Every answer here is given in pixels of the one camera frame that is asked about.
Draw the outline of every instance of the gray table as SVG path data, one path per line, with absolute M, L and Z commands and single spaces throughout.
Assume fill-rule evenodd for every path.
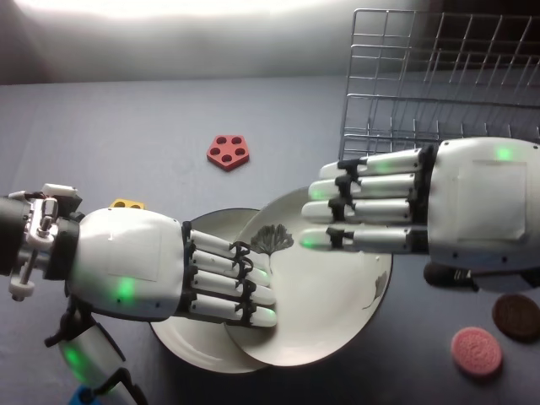
M 78 187 L 85 212 L 117 197 L 178 219 L 261 208 L 335 159 L 343 85 L 276 78 L 0 87 L 0 194 L 49 181 Z M 251 162 L 229 174 L 209 164 L 206 150 L 218 134 L 244 135 Z M 540 345 L 498 332 L 490 315 L 497 294 L 432 289 L 424 264 L 397 258 L 366 329 L 331 358 L 294 369 L 216 375 L 170 354 L 147 324 L 97 318 L 151 404 L 538 404 Z M 35 296 L 17 304 L 0 280 L 2 405 L 63 404 L 77 387 L 57 350 L 42 342 L 65 310 L 62 284 L 34 281 Z M 456 371 L 450 340 L 466 326 L 499 339 L 505 367 L 497 381 L 478 385 Z

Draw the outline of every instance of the plate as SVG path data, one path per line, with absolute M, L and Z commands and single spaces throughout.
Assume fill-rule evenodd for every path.
M 232 208 L 207 213 L 192 221 L 193 229 L 226 240 L 235 240 L 257 213 L 255 209 Z M 152 323 L 158 339 L 176 356 L 205 370 L 227 374 L 249 373 L 265 367 L 242 352 L 224 325 L 171 317 Z
M 391 276 L 392 255 L 300 246 L 300 232 L 316 227 L 300 216 L 308 201 L 307 189 L 281 197 L 238 236 L 253 249 L 271 253 L 278 325 L 273 330 L 226 328 L 242 350 L 270 365 L 305 365 L 338 351 L 375 314 Z M 282 250 L 273 252 L 272 244 Z

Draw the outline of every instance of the wire rack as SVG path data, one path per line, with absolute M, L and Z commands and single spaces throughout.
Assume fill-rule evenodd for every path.
M 339 159 L 451 138 L 540 141 L 538 29 L 540 17 L 356 10 Z

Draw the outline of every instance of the red toy block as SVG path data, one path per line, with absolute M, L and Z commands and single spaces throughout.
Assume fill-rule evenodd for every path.
M 244 137 L 240 135 L 219 135 L 206 153 L 209 161 L 225 171 L 242 166 L 250 159 L 250 152 Z

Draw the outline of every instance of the tree design on plate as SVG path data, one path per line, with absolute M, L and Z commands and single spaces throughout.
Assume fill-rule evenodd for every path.
M 267 225 L 251 238 L 251 249 L 257 253 L 272 255 L 275 251 L 288 249 L 294 244 L 293 236 L 283 225 Z
M 382 293 L 384 292 L 385 287 L 386 287 L 386 281 L 388 281 L 387 272 L 384 272 L 379 277 L 377 277 L 377 280 L 375 280 L 375 297 L 373 297 L 371 304 L 362 308 L 363 310 L 367 310 L 368 308 L 370 308 L 375 302 L 375 300 L 382 296 Z

